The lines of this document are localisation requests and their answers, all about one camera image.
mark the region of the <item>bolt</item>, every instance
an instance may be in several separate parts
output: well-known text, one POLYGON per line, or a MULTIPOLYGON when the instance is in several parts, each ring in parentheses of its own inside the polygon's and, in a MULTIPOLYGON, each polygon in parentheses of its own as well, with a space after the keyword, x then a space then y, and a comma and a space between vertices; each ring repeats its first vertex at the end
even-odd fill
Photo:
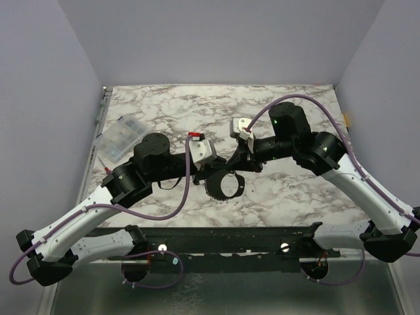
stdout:
POLYGON ((282 250, 283 253, 287 253, 290 250, 290 246, 288 243, 282 243, 280 245, 280 249, 282 250))
POLYGON ((166 247, 165 244, 160 244, 159 247, 157 248, 158 251, 166 251, 168 248, 166 247))

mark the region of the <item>marble surface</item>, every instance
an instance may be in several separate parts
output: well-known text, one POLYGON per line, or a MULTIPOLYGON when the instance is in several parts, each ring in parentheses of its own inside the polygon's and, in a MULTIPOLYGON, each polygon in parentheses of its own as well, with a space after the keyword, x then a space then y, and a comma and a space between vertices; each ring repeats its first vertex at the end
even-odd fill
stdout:
MULTIPOLYGON (((229 137, 233 117, 252 118, 275 98, 291 93, 309 95, 326 106, 348 136, 341 111, 331 85, 324 86, 228 86, 228 85, 164 85, 115 87, 106 115, 104 130, 123 114, 132 114, 147 123, 151 131, 168 136, 171 152, 184 151, 188 131, 204 132, 215 143, 219 156, 228 159, 236 148, 229 137)), ((327 117, 312 103, 293 99, 302 106, 313 131, 336 133, 327 117)), ((257 137, 274 135, 268 114, 253 128, 257 137)), ((127 154, 118 164, 129 159, 127 154)), ((104 160, 109 168, 113 164, 104 160)), ((297 226, 316 221, 350 223, 366 216, 339 189, 310 171, 300 168, 291 159, 271 161, 262 173, 240 172, 245 177, 245 192, 239 198, 220 202, 211 199, 203 185, 192 185, 184 209, 173 219, 150 221, 118 214, 102 226, 297 226)), ((98 159, 94 162, 89 193, 105 176, 98 159)), ((163 185, 171 186, 168 180, 163 185)), ((132 206, 135 211, 162 216, 179 204, 185 180, 173 190, 160 190, 132 206)))

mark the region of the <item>plastic case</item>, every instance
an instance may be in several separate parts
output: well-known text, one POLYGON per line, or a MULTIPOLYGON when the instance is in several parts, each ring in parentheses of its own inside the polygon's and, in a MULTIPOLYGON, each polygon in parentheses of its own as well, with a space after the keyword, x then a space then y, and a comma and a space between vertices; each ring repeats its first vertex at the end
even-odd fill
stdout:
POLYGON ((149 127, 132 115, 121 116, 116 123, 99 134, 93 144, 110 161, 118 162, 148 133, 149 127))

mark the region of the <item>black ring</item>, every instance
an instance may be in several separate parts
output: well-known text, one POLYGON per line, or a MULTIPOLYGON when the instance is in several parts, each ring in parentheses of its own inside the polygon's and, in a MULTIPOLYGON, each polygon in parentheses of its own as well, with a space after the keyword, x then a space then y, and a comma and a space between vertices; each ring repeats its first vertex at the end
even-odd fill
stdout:
POLYGON ((236 172, 221 169, 220 171, 217 171, 209 178, 207 178, 204 182, 204 186, 207 195, 216 200, 224 201, 239 197, 243 194, 243 191, 245 190, 245 179, 241 175, 238 175, 236 172), (230 197, 226 196, 222 191, 222 179, 227 174, 233 174, 238 182, 238 190, 236 190, 236 193, 230 197))

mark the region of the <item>white wall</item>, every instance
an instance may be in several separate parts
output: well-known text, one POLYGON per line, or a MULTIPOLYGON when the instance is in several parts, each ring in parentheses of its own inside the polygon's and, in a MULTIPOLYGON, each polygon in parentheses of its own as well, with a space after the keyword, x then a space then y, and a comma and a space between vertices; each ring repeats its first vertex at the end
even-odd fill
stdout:
POLYGON ((2 1, 0 43, 0 313, 36 314, 15 235, 74 206, 103 90, 56 0, 2 1))
MULTIPOLYGON (((419 16, 420 1, 387 0, 337 87, 352 117, 358 159, 414 207, 420 205, 419 16)), ((413 251, 420 253, 420 238, 413 251)), ((420 260, 401 261, 420 314, 420 260)))
POLYGON ((338 83, 383 0, 59 0, 104 85, 338 83))

